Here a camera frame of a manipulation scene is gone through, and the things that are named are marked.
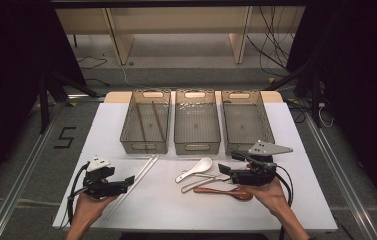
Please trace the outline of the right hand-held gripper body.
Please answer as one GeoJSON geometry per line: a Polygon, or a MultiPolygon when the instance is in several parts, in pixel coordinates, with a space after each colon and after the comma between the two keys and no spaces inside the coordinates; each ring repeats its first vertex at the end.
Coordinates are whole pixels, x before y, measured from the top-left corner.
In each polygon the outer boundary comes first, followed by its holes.
{"type": "Polygon", "coordinates": [[[277,164],[273,156],[292,152],[293,149],[258,140],[246,153],[250,167],[247,170],[231,170],[231,180],[235,184],[262,186],[270,183],[276,176],[277,164]]]}

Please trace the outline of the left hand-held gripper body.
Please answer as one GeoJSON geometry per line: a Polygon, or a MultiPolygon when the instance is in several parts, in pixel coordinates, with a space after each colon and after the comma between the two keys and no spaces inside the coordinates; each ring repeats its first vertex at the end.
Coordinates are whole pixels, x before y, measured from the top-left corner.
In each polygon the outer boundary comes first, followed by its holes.
{"type": "Polygon", "coordinates": [[[129,186],[126,185],[125,180],[109,182],[107,180],[108,177],[104,176],[104,170],[110,167],[110,164],[110,161],[101,157],[94,157],[88,163],[83,186],[89,196],[100,199],[108,196],[118,196],[127,192],[129,186]]]}

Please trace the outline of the white ceramic spoon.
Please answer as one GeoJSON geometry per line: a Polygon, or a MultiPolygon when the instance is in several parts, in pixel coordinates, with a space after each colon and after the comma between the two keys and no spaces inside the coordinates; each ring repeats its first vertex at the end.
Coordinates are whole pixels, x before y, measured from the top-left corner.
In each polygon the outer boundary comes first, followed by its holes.
{"type": "Polygon", "coordinates": [[[191,169],[182,173],[178,177],[175,178],[175,182],[179,183],[186,177],[194,174],[194,173],[202,173],[210,169],[212,166],[212,159],[209,157],[201,158],[191,169]]]}

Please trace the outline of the brown wooden spoon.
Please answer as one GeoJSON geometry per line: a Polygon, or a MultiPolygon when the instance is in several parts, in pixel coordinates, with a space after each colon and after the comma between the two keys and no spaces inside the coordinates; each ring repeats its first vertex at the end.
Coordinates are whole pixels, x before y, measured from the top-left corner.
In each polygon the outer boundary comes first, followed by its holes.
{"type": "Polygon", "coordinates": [[[253,195],[251,193],[242,191],[238,187],[231,190],[218,190],[218,189],[205,188],[205,187],[195,187],[193,191],[195,193],[201,193],[201,194],[228,195],[240,201],[249,201],[253,199],[253,195]]]}

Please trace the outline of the metal fork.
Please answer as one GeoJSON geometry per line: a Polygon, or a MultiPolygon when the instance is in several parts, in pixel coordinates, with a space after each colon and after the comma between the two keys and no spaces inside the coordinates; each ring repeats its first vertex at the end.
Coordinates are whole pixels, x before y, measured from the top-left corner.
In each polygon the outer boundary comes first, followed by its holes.
{"type": "Polygon", "coordinates": [[[211,177],[211,178],[208,178],[208,179],[204,179],[204,180],[200,180],[200,181],[197,181],[197,182],[194,182],[194,183],[191,183],[191,184],[188,184],[184,187],[181,188],[181,193],[187,193],[191,190],[193,190],[195,187],[199,187],[199,186],[202,186],[202,185],[205,185],[205,184],[208,184],[208,183],[212,183],[212,182],[216,182],[216,181],[227,181],[229,180],[230,177],[229,176],[215,176],[215,177],[211,177]]]}

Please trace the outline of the translucent grey plastic bin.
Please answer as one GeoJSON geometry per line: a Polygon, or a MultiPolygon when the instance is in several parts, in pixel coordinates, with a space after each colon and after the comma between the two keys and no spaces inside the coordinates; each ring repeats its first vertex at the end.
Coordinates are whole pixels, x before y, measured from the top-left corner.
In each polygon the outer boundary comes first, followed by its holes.
{"type": "Polygon", "coordinates": [[[177,155],[215,155],[221,143],[215,92],[179,89],[175,98],[174,144],[177,155]]]}
{"type": "Polygon", "coordinates": [[[225,153],[247,153],[259,140],[274,143],[262,94],[258,90],[221,92],[225,153]]]}
{"type": "Polygon", "coordinates": [[[136,89],[132,92],[120,142],[127,154],[166,154],[168,152],[168,130],[171,113],[171,91],[169,89],[136,89]],[[152,108],[155,102],[165,136],[162,141],[152,108]],[[136,104],[140,105],[147,141],[141,134],[136,104]]]}

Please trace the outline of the person's right hand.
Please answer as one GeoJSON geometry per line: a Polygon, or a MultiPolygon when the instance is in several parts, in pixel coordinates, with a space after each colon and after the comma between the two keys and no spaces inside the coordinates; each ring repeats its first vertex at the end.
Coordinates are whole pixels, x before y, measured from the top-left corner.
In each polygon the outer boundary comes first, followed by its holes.
{"type": "Polygon", "coordinates": [[[239,189],[252,194],[277,218],[287,217],[291,213],[282,186],[277,178],[263,186],[239,185],[239,189]]]}

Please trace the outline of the person's left hand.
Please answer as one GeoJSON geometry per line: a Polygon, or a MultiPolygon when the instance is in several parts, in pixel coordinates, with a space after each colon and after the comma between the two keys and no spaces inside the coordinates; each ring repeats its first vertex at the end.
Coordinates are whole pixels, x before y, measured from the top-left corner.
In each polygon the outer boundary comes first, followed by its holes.
{"type": "Polygon", "coordinates": [[[104,209],[116,199],[116,196],[95,199],[85,193],[80,194],[72,219],[71,229],[79,232],[86,231],[97,219],[101,217],[104,209]]]}

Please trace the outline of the white table mat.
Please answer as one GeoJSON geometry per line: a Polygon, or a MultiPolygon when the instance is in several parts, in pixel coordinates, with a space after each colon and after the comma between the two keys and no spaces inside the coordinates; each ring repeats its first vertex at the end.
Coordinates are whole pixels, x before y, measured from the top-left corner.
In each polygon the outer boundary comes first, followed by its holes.
{"type": "MultiPolygon", "coordinates": [[[[102,157],[120,181],[138,174],[151,157],[128,155],[119,141],[128,105],[99,105],[77,165],[102,157]]],[[[284,103],[267,103],[265,109],[278,145],[293,149],[273,157],[279,174],[293,182],[292,210],[310,232],[337,229],[291,114],[284,103]]],[[[280,228],[278,220],[257,200],[246,202],[219,194],[183,193],[181,188],[199,180],[197,176],[177,183],[175,178],[198,162],[197,156],[177,156],[170,146],[167,154],[135,185],[124,200],[114,202],[94,226],[132,232],[264,232],[280,228]]]]}

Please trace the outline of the black tripod stand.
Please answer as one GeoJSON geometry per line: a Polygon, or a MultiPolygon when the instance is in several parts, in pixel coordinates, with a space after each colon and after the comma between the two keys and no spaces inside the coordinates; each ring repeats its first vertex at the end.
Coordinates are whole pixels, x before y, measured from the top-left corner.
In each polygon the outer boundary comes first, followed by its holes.
{"type": "Polygon", "coordinates": [[[89,97],[104,97],[104,94],[93,91],[86,85],[83,85],[59,72],[52,71],[42,75],[38,81],[38,96],[41,111],[41,134],[43,134],[47,130],[47,127],[50,124],[48,94],[50,94],[53,99],[59,103],[64,103],[69,100],[69,95],[65,92],[64,85],[79,90],[89,97]]]}

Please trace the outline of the black metal stand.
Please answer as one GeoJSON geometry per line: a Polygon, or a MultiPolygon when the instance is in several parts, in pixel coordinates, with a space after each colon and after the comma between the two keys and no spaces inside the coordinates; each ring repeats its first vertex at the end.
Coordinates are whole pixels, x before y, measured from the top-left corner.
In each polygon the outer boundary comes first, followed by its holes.
{"type": "Polygon", "coordinates": [[[297,97],[305,97],[311,94],[312,99],[312,119],[318,128],[321,128],[321,120],[319,118],[320,103],[320,77],[316,67],[316,61],[313,58],[308,59],[301,67],[283,77],[280,81],[271,84],[265,88],[265,91],[276,91],[280,87],[297,79],[298,82],[294,89],[297,97]]]}

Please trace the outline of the dark curtain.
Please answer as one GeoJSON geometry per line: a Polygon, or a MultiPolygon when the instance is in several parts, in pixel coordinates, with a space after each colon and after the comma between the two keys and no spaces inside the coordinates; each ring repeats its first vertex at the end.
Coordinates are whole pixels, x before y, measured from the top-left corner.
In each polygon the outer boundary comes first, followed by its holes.
{"type": "Polygon", "coordinates": [[[341,7],[337,36],[320,61],[324,96],[337,124],[377,189],[377,0],[310,0],[297,30],[288,68],[306,62],[341,7]]]}
{"type": "Polygon", "coordinates": [[[0,165],[55,72],[85,83],[50,0],[0,0],[0,165]]]}

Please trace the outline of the beige wooden desk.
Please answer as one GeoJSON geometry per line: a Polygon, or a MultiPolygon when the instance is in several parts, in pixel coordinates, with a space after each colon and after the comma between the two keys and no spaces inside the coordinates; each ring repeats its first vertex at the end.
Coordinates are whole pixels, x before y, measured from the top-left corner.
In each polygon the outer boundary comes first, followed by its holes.
{"type": "Polygon", "coordinates": [[[303,6],[155,7],[58,9],[68,35],[107,35],[120,65],[129,57],[136,34],[214,34],[229,36],[234,61],[243,60],[249,33],[298,31],[303,6]]]}

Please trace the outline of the aluminium floor rail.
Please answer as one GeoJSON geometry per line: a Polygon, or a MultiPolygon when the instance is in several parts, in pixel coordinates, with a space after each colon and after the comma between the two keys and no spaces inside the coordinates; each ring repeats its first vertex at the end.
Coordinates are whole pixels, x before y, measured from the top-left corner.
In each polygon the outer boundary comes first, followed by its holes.
{"type": "Polygon", "coordinates": [[[377,229],[371,215],[360,200],[358,194],[349,181],[347,174],[338,161],[332,147],[330,146],[323,131],[319,129],[312,120],[312,117],[306,113],[306,122],[317,142],[324,159],[334,176],[334,179],[360,229],[365,240],[377,240],[377,229]]]}
{"type": "Polygon", "coordinates": [[[100,102],[52,103],[41,132],[34,106],[0,165],[0,240],[62,240],[53,227],[100,102]]]}

